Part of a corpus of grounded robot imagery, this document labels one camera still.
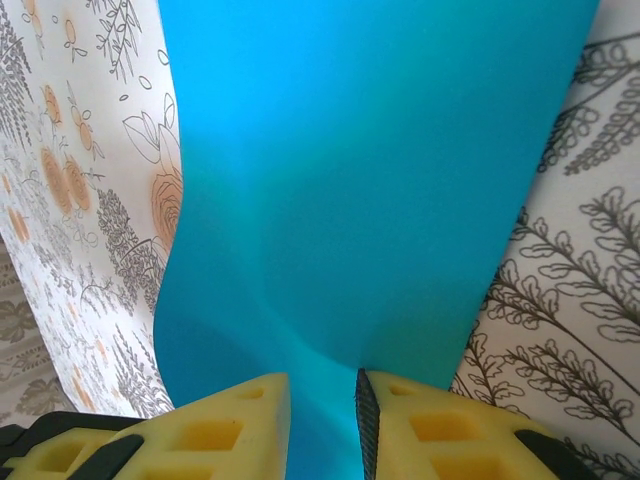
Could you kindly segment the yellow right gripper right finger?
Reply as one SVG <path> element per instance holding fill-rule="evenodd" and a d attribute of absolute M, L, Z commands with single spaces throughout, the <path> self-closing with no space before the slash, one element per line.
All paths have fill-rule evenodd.
<path fill-rule="evenodd" d="M 357 373 L 355 409 L 367 479 L 592 479 L 540 424 L 386 372 Z"/>

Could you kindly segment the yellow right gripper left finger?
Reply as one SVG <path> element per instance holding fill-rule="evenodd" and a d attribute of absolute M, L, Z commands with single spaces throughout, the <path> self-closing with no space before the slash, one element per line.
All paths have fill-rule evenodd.
<path fill-rule="evenodd" d="M 51 412 L 1 429 L 4 479 L 282 479 L 290 432 L 284 373 L 160 416 Z"/>

